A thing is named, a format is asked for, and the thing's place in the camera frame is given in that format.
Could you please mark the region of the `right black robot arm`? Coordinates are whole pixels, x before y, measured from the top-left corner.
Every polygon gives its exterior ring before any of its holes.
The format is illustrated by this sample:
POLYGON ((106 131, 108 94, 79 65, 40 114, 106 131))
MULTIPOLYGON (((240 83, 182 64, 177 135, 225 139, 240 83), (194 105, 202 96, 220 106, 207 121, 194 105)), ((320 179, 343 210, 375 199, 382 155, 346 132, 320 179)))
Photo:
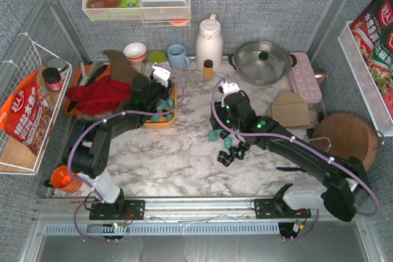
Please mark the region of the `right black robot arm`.
POLYGON ((317 179, 326 191, 321 194, 327 211, 350 222, 358 214, 361 192, 370 192, 364 164, 354 156, 332 156, 294 136, 270 117, 252 109, 247 94, 240 90, 222 102, 211 101, 211 124, 244 138, 247 144, 278 154, 317 179))

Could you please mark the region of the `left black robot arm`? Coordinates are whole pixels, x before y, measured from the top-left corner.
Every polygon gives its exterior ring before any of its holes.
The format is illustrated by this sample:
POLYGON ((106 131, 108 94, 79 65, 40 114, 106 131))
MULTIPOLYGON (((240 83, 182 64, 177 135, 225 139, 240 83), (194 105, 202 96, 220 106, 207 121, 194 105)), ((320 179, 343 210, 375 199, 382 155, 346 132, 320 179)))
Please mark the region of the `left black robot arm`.
POLYGON ((131 96, 120 112, 96 121, 80 119, 75 122, 63 162, 96 194, 96 202, 90 208, 92 215, 115 219, 126 212, 124 192, 107 170, 111 140, 142 127, 157 115, 158 102, 169 99, 174 87, 170 79, 160 82, 154 77, 136 77, 131 85, 131 96))

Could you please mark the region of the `red cloth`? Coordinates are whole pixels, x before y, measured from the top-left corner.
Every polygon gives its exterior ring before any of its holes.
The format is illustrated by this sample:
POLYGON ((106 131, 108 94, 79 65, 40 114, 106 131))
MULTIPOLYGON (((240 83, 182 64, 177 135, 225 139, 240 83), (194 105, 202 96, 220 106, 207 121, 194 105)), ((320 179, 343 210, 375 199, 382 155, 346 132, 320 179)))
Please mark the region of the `red cloth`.
POLYGON ((129 84, 112 80, 107 75, 90 85, 71 87, 66 92, 64 112, 70 115, 101 115, 115 110, 130 94, 129 84))

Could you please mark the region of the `brown cloth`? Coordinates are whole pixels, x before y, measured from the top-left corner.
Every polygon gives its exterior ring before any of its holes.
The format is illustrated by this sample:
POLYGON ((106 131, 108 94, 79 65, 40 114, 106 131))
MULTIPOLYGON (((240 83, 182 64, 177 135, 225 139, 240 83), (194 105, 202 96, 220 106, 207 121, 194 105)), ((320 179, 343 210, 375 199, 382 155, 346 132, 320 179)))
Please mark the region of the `brown cloth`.
POLYGON ((136 87, 147 86, 149 79, 142 76, 118 50, 104 50, 103 55, 108 57, 111 65, 111 79, 129 84, 131 87, 136 82, 136 87))

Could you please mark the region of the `orange plastic storage basket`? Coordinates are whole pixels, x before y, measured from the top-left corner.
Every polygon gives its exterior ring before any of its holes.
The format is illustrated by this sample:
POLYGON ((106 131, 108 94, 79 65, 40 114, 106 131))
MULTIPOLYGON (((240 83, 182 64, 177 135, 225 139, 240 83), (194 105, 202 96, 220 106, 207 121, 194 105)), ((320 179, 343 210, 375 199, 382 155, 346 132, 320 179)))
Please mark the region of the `orange plastic storage basket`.
POLYGON ((170 88, 171 94, 165 98, 159 98, 154 108, 154 115, 144 124, 147 129, 168 129, 174 125, 177 111, 177 86, 170 88))

